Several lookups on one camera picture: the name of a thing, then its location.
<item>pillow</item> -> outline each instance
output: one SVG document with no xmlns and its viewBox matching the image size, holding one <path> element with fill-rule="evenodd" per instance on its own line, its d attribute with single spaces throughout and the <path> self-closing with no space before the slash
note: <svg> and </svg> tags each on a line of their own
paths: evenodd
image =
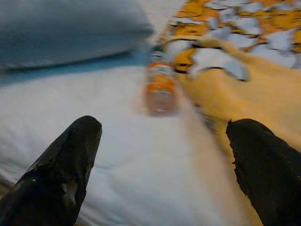
<svg viewBox="0 0 301 226">
<path fill-rule="evenodd" d="M 127 52 L 152 34 L 134 0 L 0 0 L 0 68 Z"/>
</svg>

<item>bedding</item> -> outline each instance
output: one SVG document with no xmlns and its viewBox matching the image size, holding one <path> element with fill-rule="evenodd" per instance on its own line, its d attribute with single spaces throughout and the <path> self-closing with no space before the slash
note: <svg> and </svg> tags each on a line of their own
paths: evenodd
<svg viewBox="0 0 301 226">
<path fill-rule="evenodd" d="M 158 32 L 182 0 L 140 0 Z M 101 147 L 79 213 L 83 226 L 248 226 L 227 161 L 179 90 L 179 111 L 143 102 L 151 46 L 81 64 L 0 76 L 0 178 L 14 184 L 82 115 L 102 122 Z"/>
<path fill-rule="evenodd" d="M 134 0 L 0 0 L 0 69 L 124 53 L 152 34 Z"/>
<path fill-rule="evenodd" d="M 301 152 L 300 12 L 295 0 L 189 0 L 160 35 L 230 162 L 230 120 L 254 119 Z"/>
</svg>

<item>blanket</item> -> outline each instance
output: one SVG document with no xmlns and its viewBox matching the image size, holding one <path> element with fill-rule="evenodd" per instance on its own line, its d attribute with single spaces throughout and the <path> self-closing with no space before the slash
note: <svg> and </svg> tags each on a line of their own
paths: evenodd
<svg viewBox="0 0 301 226">
<path fill-rule="evenodd" d="M 301 1 L 189 0 L 158 43 L 231 162 L 230 120 L 256 120 L 301 151 Z"/>
</svg>

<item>white fabric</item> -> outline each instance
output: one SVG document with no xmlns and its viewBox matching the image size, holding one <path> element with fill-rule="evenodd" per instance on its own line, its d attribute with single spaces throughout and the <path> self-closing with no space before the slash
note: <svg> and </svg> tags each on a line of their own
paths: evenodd
<svg viewBox="0 0 301 226">
<path fill-rule="evenodd" d="M 160 31 L 182 0 L 140 0 Z M 131 55 L 0 77 L 0 177 L 15 183 L 75 119 L 103 136 L 79 223 L 89 226 L 244 226 L 228 162 L 179 91 L 179 111 L 143 105 L 149 46 Z"/>
<path fill-rule="evenodd" d="M 192 46 L 193 40 L 177 40 L 164 46 L 167 59 L 173 61 L 177 54 Z M 239 80 L 248 80 L 247 69 L 234 57 L 229 56 L 221 49 L 198 48 L 190 56 L 195 64 L 188 70 L 188 76 L 194 78 L 198 72 L 209 68 L 223 68 L 229 75 Z"/>
</svg>

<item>bed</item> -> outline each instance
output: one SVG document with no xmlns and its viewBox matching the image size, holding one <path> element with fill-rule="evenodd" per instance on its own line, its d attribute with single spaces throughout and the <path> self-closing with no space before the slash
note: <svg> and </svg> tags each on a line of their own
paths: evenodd
<svg viewBox="0 0 301 226">
<path fill-rule="evenodd" d="M 164 29 L 183 0 L 138 0 Z M 0 77 L 1 188 L 13 185 L 75 119 L 103 125 L 78 225 L 244 226 L 226 157 L 179 88 L 179 109 L 150 117 L 142 94 L 154 35 L 129 54 Z"/>
</svg>

